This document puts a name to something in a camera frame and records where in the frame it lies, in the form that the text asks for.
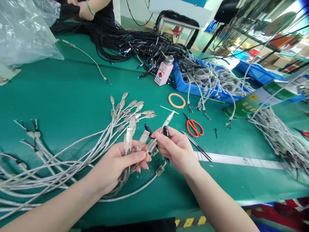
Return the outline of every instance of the clear plastic bag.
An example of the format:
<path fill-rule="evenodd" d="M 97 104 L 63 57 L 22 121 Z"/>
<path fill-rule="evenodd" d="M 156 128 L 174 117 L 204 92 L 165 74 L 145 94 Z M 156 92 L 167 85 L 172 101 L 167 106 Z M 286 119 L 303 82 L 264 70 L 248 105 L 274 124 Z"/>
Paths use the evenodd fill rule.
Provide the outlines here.
<path fill-rule="evenodd" d="M 33 0 L 48 27 L 51 27 L 60 17 L 61 4 L 54 0 Z"/>
<path fill-rule="evenodd" d="M 48 26 L 59 14 L 54 0 L 0 1 L 0 63 L 15 68 L 45 58 L 63 60 Z"/>

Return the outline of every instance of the wrist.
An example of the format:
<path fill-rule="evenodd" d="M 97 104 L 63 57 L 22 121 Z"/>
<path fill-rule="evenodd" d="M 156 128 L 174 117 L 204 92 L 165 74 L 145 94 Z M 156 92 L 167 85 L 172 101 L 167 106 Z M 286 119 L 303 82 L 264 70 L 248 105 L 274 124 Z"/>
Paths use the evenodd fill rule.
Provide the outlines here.
<path fill-rule="evenodd" d="M 88 0 L 88 5 L 94 14 L 96 14 L 99 10 L 101 10 L 100 4 L 98 3 L 97 0 Z"/>
<path fill-rule="evenodd" d="M 187 173 L 184 173 L 183 176 L 185 179 L 189 179 L 194 181 L 196 178 L 198 178 L 203 172 L 206 172 L 205 169 L 202 168 L 202 166 L 196 165 L 194 168 L 191 168 Z"/>
<path fill-rule="evenodd" d="M 102 179 L 98 180 L 95 173 L 90 171 L 81 181 L 91 194 L 102 196 L 101 192 L 105 187 L 102 186 Z"/>

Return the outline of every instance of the hand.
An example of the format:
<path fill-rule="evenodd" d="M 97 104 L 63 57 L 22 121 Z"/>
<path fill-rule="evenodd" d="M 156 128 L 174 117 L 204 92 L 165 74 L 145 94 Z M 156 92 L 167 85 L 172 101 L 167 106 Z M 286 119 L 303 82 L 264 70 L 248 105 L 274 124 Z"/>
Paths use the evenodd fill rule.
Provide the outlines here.
<path fill-rule="evenodd" d="M 175 130 L 168 127 L 170 139 L 160 133 L 161 128 L 153 134 L 157 138 L 160 153 L 169 158 L 173 166 L 183 175 L 189 175 L 201 165 L 194 155 L 193 148 L 188 138 Z"/>
<path fill-rule="evenodd" d="M 136 148 L 138 144 L 138 141 L 132 141 L 133 148 Z M 140 163 L 136 167 L 136 171 L 140 173 L 141 167 L 148 169 L 147 162 L 149 161 L 151 161 L 150 155 L 146 155 L 143 150 L 125 156 L 123 142 L 117 143 L 105 153 L 86 178 L 97 186 L 95 190 L 103 196 L 116 187 L 118 178 L 126 167 Z"/>
<path fill-rule="evenodd" d="M 67 0 L 68 4 L 73 4 L 75 6 L 78 6 L 78 1 L 77 0 Z"/>
<path fill-rule="evenodd" d="M 91 13 L 87 2 L 86 1 L 82 1 L 80 3 L 78 3 L 79 7 L 80 7 L 80 18 L 82 19 L 86 19 L 88 21 L 92 21 L 94 19 L 93 14 Z"/>

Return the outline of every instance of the green bracelet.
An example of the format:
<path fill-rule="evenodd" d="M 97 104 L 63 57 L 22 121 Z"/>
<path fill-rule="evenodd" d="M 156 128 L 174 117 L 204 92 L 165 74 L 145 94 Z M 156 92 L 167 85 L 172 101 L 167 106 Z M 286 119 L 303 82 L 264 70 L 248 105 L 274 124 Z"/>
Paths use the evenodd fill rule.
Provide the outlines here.
<path fill-rule="evenodd" d="M 87 2 L 87 6 L 88 6 L 88 8 L 89 8 L 89 10 L 90 10 L 90 12 L 92 13 L 92 15 L 93 16 L 95 16 L 96 14 L 91 10 L 91 8 L 90 8 L 90 6 L 89 6 L 89 2 L 88 2 L 88 0 L 86 0 L 86 2 Z"/>

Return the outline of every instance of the yellow black hazard tape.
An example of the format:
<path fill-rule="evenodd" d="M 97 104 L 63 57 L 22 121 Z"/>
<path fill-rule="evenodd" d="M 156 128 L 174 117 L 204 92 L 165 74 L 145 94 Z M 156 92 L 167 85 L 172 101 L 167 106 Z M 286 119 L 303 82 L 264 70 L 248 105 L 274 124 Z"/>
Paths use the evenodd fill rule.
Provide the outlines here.
<path fill-rule="evenodd" d="M 206 217 L 205 216 L 201 216 L 201 217 L 197 217 L 197 218 L 186 218 L 186 219 L 177 219 L 175 220 L 175 224 L 176 227 L 180 228 L 186 228 L 186 227 L 191 227 L 191 226 L 195 226 L 195 225 L 204 225 L 206 223 Z"/>

